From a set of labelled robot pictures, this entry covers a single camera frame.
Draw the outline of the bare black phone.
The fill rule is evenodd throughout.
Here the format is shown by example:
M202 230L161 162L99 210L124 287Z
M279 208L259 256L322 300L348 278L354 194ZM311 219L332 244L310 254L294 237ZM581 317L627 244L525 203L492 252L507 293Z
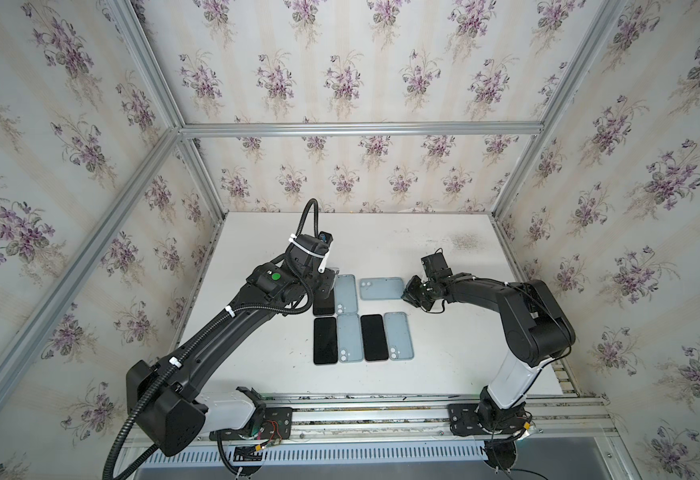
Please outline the bare black phone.
M336 314L335 292L331 290L325 298L316 297L312 306L315 317L330 317Z
M332 365L339 361L337 319L314 319L313 362L315 365Z

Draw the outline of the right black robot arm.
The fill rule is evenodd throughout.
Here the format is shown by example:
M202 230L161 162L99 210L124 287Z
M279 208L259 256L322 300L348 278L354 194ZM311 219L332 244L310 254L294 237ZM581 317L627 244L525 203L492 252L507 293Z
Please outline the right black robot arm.
M440 301L462 303L497 313L509 354L476 404L450 407L451 433L521 438L533 416L526 396L548 365L571 352L576 334L548 286L541 280L501 282L468 273L409 280L402 299L427 313Z

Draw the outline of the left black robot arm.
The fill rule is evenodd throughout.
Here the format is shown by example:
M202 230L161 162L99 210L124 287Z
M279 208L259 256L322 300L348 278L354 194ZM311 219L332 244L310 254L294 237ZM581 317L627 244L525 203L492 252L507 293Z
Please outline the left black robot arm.
M277 315L308 312L333 288L328 267L333 236L292 235L285 252L257 266L233 300L173 352L127 373L128 417L117 436L124 443L139 427L158 450L173 456L202 432L209 407L198 400L222 363L259 327Z

